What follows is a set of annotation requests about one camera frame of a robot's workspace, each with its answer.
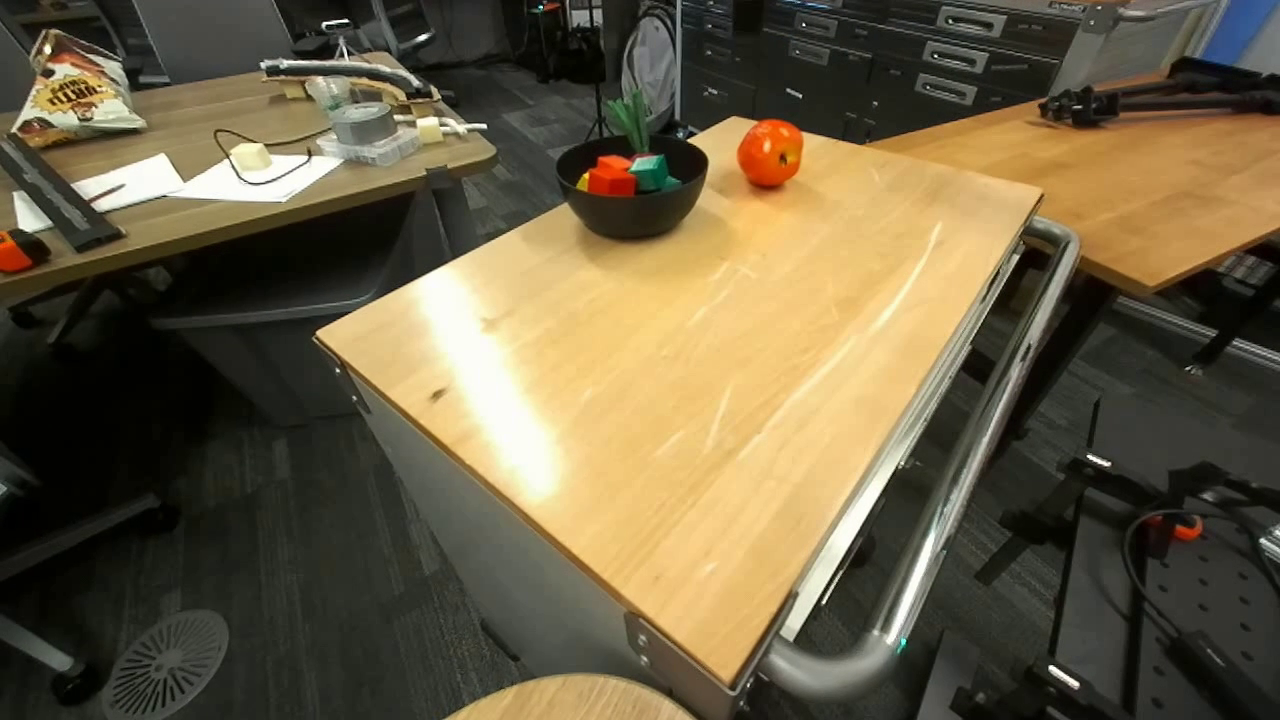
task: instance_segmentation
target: black bowl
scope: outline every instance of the black bowl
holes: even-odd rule
[[[655,141],[655,155],[669,155],[669,170],[678,179],[676,192],[650,194],[591,194],[580,192],[577,179],[596,168],[596,155],[632,155],[632,143],[620,137],[586,141],[568,149],[556,161],[558,192],[568,209],[601,235],[613,238],[650,238],[673,231],[696,205],[707,179],[707,151],[683,141]]]

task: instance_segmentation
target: paper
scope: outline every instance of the paper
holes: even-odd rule
[[[244,184],[228,161],[213,163],[208,170],[192,177],[182,187],[167,194],[182,201],[241,201],[241,205],[285,205],[318,177],[328,177],[338,161],[336,155],[272,155],[258,170],[241,170]]]
[[[71,184],[83,201],[92,201],[96,213],[112,213],[112,209],[128,209],[128,205],[144,205],[154,194],[167,194],[175,187],[182,187],[182,179],[175,177],[173,161],[164,151],[100,170],[100,177],[83,177]],[[42,231],[48,214],[31,205],[26,192],[12,192],[12,214],[15,227],[23,231]]]

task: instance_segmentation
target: stool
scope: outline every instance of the stool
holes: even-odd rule
[[[493,693],[451,720],[691,720],[669,694],[620,676],[540,676]]]

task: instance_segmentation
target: filing cabinet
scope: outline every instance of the filing cabinet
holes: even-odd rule
[[[1073,0],[683,0],[678,121],[786,117],[874,141],[1101,75],[1093,61],[1119,23]],[[1184,27],[1141,36],[1150,70]]]

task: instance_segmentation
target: desk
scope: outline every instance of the desk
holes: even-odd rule
[[[1055,333],[1049,374],[1112,290],[1169,290],[1280,227],[1277,117],[1259,110],[1129,110],[1105,129],[1064,129],[1017,104],[874,149],[1035,184],[1043,214],[1079,231],[1086,280],[1079,310]]]
[[[318,333],[497,634],[705,716],[805,625],[1041,201],[820,137],[753,192],[745,129],[696,141],[713,170],[669,238],[558,205]]]
[[[287,137],[325,129],[310,104],[274,98],[274,96],[280,96],[280,82],[254,70],[146,88],[146,91],[136,91],[136,110],[146,121],[144,130],[42,149],[42,161],[61,177],[79,179],[79,177],[96,177],[96,170],[144,161],[153,151],[167,151],[180,177],[196,177],[216,161],[223,161],[218,149],[213,143],[213,129],[236,129],[254,141],[287,141]],[[428,170],[442,170],[442,177],[474,170],[474,168],[488,168],[493,155],[497,155],[493,143],[471,130],[462,141],[451,137],[442,143],[432,143],[387,168],[342,163],[287,205],[153,201],[153,205],[118,209],[112,213],[112,222],[124,231],[124,238],[92,252],[71,252],[68,242],[48,238],[52,259],[23,277],[0,277],[0,299],[21,305],[75,280],[144,267],[208,242],[249,238],[280,222],[299,222],[310,214],[408,194],[423,187]],[[15,222],[7,205],[12,184],[4,177],[0,177],[0,192],[4,192],[0,227],[12,227]]]

